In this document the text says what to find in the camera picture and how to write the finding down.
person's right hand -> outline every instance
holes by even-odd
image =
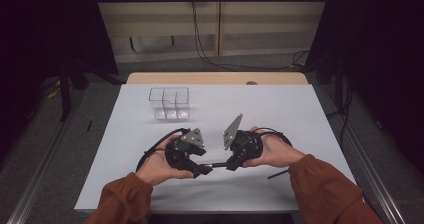
[[[250,131],[263,133],[263,130],[257,130],[258,127],[252,127]],[[259,165],[270,165],[274,167],[286,167],[297,162],[305,156],[304,153],[294,149],[285,143],[278,136],[267,134],[261,137],[264,143],[262,155],[255,159],[247,160],[243,167],[255,167]]]

transparent box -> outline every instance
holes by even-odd
[[[164,87],[150,89],[149,102],[153,114],[159,120],[189,119],[190,104],[187,87]]]

brown sleeve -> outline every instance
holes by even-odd
[[[332,165],[307,155],[289,173],[306,223],[383,223],[362,201],[362,189]]]
[[[97,210],[85,223],[138,223],[149,211],[152,191],[152,185],[134,173],[110,182],[103,187]]]

forearm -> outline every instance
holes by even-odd
[[[85,223],[138,223],[149,211],[152,191],[152,185],[134,173],[110,182],[102,190],[97,210]]]
[[[362,189],[332,165],[307,155],[289,168],[307,223],[382,223],[362,201]]]

white tabletop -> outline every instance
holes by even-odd
[[[241,130],[252,126],[283,132],[293,146],[324,160],[354,181],[311,85],[184,85],[190,90],[190,119],[155,120],[148,101],[152,87],[123,85],[86,183],[75,206],[97,208],[103,186],[135,170],[143,152],[178,128],[200,128],[207,153],[197,163],[224,162],[222,132],[243,114]],[[267,176],[273,167],[214,169],[196,179],[168,180],[154,187],[151,213],[278,213],[297,210],[289,175]]]

